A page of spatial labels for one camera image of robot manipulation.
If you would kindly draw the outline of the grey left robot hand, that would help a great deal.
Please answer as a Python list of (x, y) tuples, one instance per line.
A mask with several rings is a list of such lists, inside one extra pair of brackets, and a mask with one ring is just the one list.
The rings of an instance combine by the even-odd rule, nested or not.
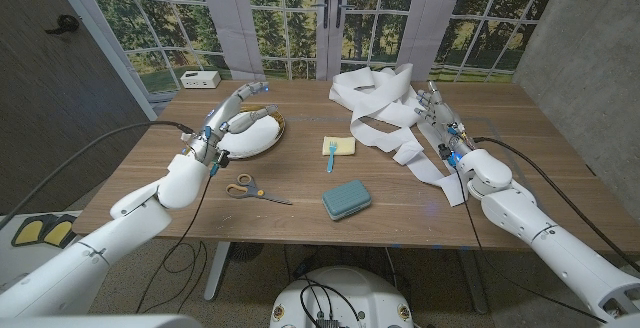
[(242, 133), (259, 119), (276, 112), (277, 106), (272, 104), (236, 118), (244, 100), (267, 90), (267, 82), (246, 83), (235, 90), (206, 116), (201, 130), (187, 140), (186, 155), (204, 165), (209, 165), (214, 159), (214, 153), (218, 151), (218, 143), (227, 133)]

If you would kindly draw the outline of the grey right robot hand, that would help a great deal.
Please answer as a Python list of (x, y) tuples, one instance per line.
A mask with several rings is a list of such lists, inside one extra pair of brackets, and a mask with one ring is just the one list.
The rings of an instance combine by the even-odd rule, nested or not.
[(417, 92), (416, 99), (420, 107), (414, 111), (435, 131), (436, 142), (449, 150), (444, 154), (444, 158), (452, 156), (457, 162), (474, 150), (475, 146), (466, 134), (459, 115), (443, 101), (436, 83), (428, 81), (427, 86), (426, 90)]

